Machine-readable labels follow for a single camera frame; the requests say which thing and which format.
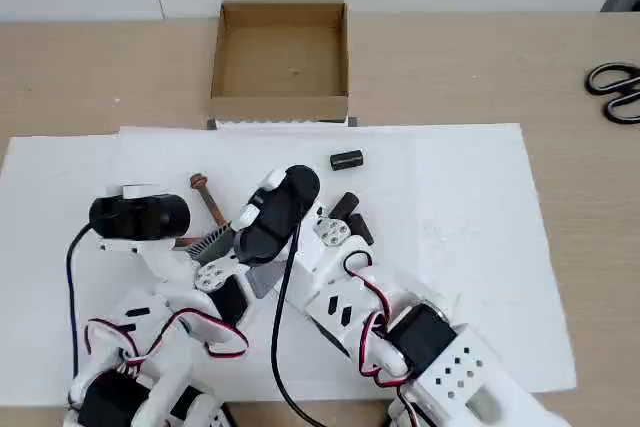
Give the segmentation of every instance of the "scissors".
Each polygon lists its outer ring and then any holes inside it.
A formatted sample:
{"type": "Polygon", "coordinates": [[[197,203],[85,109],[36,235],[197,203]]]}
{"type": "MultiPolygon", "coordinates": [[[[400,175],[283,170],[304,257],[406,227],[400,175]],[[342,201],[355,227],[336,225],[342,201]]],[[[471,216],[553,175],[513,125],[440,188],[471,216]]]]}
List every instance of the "scissors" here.
{"type": "Polygon", "coordinates": [[[616,112],[618,107],[640,100],[640,67],[623,62],[599,65],[587,74],[584,79],[584,88],[591,95],[620,94],[615,99],[604,104],[602,113],[607,119],[616,124],[640,124],[640,114],[623,116],[616,112]],[[603,72],[621,72],[626,74],[626,77],[607,85],[598,86],[595,80],[603,72]]]}

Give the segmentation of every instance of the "white foam sheet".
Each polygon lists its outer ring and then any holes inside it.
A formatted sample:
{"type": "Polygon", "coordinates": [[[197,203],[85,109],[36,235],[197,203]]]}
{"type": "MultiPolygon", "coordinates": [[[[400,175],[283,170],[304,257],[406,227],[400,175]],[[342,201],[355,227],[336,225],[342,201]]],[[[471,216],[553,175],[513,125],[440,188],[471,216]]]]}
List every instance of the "white foam sheet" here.
{"type": "MultiPolygon", "coordinates": [[[[72,378],[64,259],[108,180],[114,136],[14,138],[0,177],[0,403],[62,405],[72,378]]],[[[147,270],[100,255],[93,233],[74,256],[79,325],[108,311],[147,270]]],[[[85,359],[80,341],[81,360],[85,359]]]]}
{"type": "MultiPolygon", "coordinates": [[[[116,180],[168,184],[197,214],[192,233],[199,233],[209,219],[189,189],[191,173],[209,176],[215,198],[233,217],[268,171],[296,163],[318,173],[328,205],[345,191],[356,193],[376,239],[376,261],[440,290],[455,306],[453,320],[472,324],[526,389],[575,387],[564,312],[517,125],[129,131],[120,135],[116,180]],[[363,150],[364,166],[331,171],[329,154],[352,149],[363,150]]],[[[274,305],[267,299],[249,329],[246,358],[203,364],[202,375],[223,398],[278,398],[268,362],[274,305]]],[[[283,377],[297,397],[379,395],[291,309],[281,345],[283,377]]]]}
{"type": "MultiPolygon", "coordinates": [[[[71,380],[64,256],[104,184],[161,182],[182,194],[191,231],[211,226],[188,186],[210,177],[233,216],[275,166],[318,172],[328,204],[346,190],[376,237],[376,260],[413,272],[448,295],[531,391],[575,386],[544,228],[517,126],[348,129],[345,133],[128,132],[13,139],[0,176],[0,404],[62,404],[71,380]],[[362,148],[365,165],[332,172],[329,153],[362,148]]],[[[135,256],[100,252],[95,237],[74,257],[79,321],[104,314],[130,285],[151,281],[135,256]]],[[[280,399],[268,361],[273,293],[247,333],[249,355],[202,358],[199,380],[224,400],[280,399]]],[[[287,307],[281,370],[299,399],[388,395],[287,307]]]]}

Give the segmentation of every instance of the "screw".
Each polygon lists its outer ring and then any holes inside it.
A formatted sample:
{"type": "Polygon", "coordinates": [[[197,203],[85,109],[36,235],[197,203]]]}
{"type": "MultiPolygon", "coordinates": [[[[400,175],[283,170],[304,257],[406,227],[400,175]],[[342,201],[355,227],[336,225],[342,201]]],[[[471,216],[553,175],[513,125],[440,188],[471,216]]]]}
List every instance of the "screw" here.
{"type": "Polygon", "coordinates": [[[193,174],[191,176],[191,179],[189,179],[191,188],[197,190],[200,193],[200,197],[202,197],[202,200],[207,206],[207,209],[209,209],[213,220],[216,222],[218,227],[221,227],[227,223],[227,219],[224,218],[224,215],[222,215],[218,204],[216,204],[216,201],[213,200],[211,192],[209,192],[209,189],[207,188],[207,180],[207,176],[200,173],[193,174]]]}

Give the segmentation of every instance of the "open cardboard box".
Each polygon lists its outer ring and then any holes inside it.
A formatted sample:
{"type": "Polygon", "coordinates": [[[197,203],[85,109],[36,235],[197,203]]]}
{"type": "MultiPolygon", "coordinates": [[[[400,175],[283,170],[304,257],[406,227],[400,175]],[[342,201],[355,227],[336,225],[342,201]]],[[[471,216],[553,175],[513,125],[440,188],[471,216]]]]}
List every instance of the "open cardboard box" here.
{"type": "Polygon", "coordinates": [[[348,71],[344,2],[223,2],[212,116],[344,122],[348,71]]]}

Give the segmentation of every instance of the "wooden table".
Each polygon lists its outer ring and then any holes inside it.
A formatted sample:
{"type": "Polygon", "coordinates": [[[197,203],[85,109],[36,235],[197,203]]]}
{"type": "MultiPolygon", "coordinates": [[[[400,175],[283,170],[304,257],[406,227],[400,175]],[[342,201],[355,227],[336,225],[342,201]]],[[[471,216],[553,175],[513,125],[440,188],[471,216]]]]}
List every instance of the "wooden table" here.
{"type": "MultiPolygon", "coordinates": [[[[606,122],[582,76],[601,62],[640,63],[640,15],[352,15],[349,28],[350,112],[361,124],[522,124],[579,384],[542,400],[573,426],[635,426],[640,129],[606,122]]],[[[0,151],[11,135],[203,127],[215,29],[215,20],[0,25],[0,151]]],[[[331,425],[371,426],[384,406],[309,408],[331,425]]],[[[240,425],[303,425],[282,404],[232,411],[240,425]]],[[[0,409],[0,426],[60,418],[0,409]]]]}

